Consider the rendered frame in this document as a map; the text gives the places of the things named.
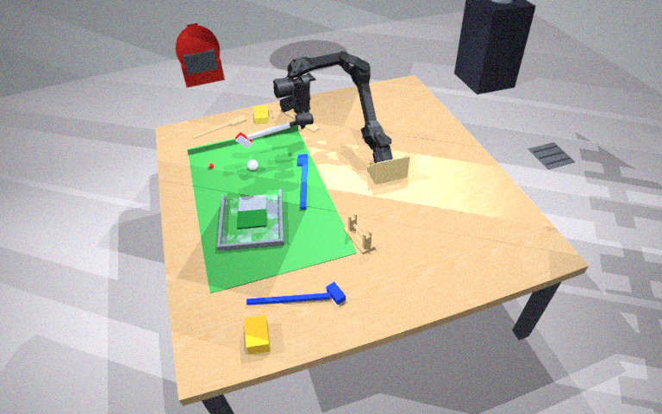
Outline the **green flat mat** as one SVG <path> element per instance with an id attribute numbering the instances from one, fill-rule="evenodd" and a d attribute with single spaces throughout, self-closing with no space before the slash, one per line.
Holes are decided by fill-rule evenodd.
<path id="1" fill-rule="evenodd" d="M 306 210 L 300 208 L 299 154 L 308 154 Z M 253 141 L 249 149 L 236 144 L 190 154 L 189 160 L 210 293 L 357 253 L 299 130 Z M 249 169 L 249 160 L 257 169 Z M 217 250 L 223 194 L 226 208 L 229 198 L 267 198 L 280 189 L 284 245 Z"/>

